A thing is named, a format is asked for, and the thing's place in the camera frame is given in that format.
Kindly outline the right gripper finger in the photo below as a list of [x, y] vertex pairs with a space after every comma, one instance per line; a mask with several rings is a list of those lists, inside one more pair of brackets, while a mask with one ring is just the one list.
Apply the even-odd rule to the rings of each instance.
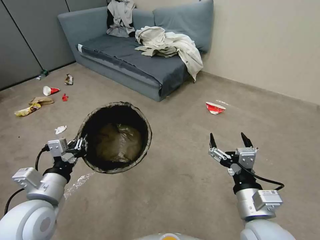
[[251, 148], [255, 152], [258, 151], [258, 147], [254, 147], [251, 140], [243, 132], [241, 132], [241, 137], [246, 148]]
[[221, 161], [231, 162], [231, 156], [217, 148], [213, 133], [210, 133], [208, 154], [219, 163]]

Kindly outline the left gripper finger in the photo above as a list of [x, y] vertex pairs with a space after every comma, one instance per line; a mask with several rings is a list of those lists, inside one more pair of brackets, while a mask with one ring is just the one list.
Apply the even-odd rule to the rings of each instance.
[[87, 142], [87, 134], [83, 137], [80, 137], [77, 141], [76, 141], [76, 145], [74, 147], [75, 150], [77, 151], [87, 151], [88, 148], [88, 142]]
[[76, 163], [78, 158], [86, 156], [86, 151], [64, 152], [61, 154], [62, 161], [68, 163]]

